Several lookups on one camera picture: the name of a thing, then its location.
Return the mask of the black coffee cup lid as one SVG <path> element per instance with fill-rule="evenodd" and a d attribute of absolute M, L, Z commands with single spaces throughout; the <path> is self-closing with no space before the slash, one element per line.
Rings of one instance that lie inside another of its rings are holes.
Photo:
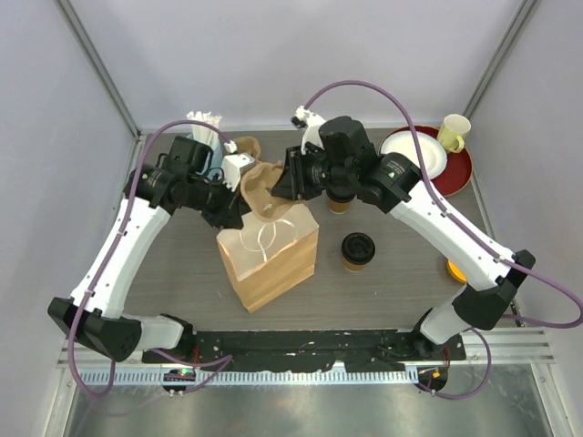
<path fill-rule="evenodd" d="M 365 233 L 353 232 L 346 235 L 341 244 L 343 258 L 354 265 L 369 263 L 376 252 L 373 239 Z"/>

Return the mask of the brown paper bag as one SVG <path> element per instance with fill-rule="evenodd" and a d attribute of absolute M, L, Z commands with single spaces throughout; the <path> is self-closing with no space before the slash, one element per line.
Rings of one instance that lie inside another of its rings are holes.
<path fill-rule="evenodd" d="M 243 229 L 224 229 L 217 244 L 230 284 L 249 313 L 308 279 L 315 271 L 320 226 L 296 204 L 273 222 L 243 216 Z"/>

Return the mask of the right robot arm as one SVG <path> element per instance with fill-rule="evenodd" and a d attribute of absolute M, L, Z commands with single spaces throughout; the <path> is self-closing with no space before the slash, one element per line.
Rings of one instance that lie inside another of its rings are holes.
<path fill-rule="evenodd" d="M 283 172 L 271 189 L 274 197 L 309 200 L 324 190 L 354 195 L 414 229 L 465 274 L 466 285 L 416 323 L 414 354 L 430 360 L 465 330 L 492 330 L 535 257 L 501 246 L 457 217 L 424 179 L 423 166 L 398 151 L 376 151 L 361 122 L 347 116 L 326 121 L 313 114 L 291 121 L 302 130 L 302 142 L 287 148 Z"/>

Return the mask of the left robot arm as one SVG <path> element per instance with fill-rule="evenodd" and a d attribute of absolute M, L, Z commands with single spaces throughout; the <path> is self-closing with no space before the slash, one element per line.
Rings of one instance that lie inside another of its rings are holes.
<path fill-rule="evenodd" d="M 257 161 L 229 144 L 214 167 L 211 147 L 175 137 L 155 164 L 131 172 L 118 217 L 86 276 L 69 298 L 54 298 L 47 313 L 69 340 L 114 362 L 134 351 L 162 350 L 171 361 L 187 361 L 195 349 L 190 323 L 168 314 L 125 313 L 130 286 L 148 250 L 179 208 L 200 212 L 217 229 L 241 229 L 245 212 L 241 177 Z"/>

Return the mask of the single cardboard cup carrier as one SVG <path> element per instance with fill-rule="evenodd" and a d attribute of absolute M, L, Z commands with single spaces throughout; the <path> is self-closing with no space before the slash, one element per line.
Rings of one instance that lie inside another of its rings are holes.
<path fill-rule="evenodd" d="M 274 197 L 271 189 L 283 173 L 283 163 L 260 162 L 249 170 L 240 181 L 240 193 L 251 208 L 251 212 L 261 221 L 273 222 L 280 219 L 294 202 Z"/>

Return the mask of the brown paper cup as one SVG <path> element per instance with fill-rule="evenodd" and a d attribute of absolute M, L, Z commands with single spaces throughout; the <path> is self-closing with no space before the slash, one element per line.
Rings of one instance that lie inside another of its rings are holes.
<path fill-rule="evenodd" d="M 370 263 L 369 259 L 365 260 L 354 260 L 343 258 L 344 267 L 350 272 L 358 272 L 363 270 Z"/>
<path fill-rule="evenodd" d="M 343 214 L 347 212 L 350 209 L 351 204 L 351 200 L 337 201 L 332 198 L 328 199 L 328 208 L 333 214 Z"/>

